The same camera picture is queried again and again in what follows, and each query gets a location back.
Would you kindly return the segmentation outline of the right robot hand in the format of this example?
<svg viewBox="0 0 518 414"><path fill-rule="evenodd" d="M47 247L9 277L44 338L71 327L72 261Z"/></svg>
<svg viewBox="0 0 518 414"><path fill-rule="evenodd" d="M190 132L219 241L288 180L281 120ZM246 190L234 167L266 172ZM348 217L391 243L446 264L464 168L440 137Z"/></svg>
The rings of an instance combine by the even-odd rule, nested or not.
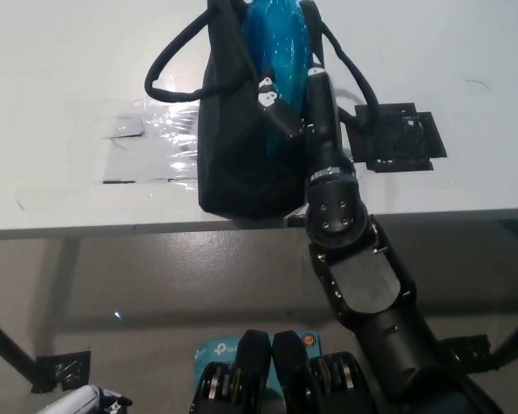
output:
<svg viewBox="0 0 518 414"><path fill-rule="evenodd" d="M308 183L333 174L353 175L341 147L341 129L332 82L325 68L312 65L307 72L304 115L280 97L272 74L258 84L258 108L269 128L291 147L306 150Z"/></svg>

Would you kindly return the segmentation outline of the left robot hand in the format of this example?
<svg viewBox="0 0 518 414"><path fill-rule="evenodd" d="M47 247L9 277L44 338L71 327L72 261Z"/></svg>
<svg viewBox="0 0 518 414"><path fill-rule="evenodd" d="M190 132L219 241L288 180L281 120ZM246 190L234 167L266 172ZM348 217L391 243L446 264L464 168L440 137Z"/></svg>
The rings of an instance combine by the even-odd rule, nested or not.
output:
<svg viewBox="0 0 518 414"><path fill-rule="evenodd" d="M99 388L98 413L100 414L128 414L133 405L130 398L112 390Z"/></svg>

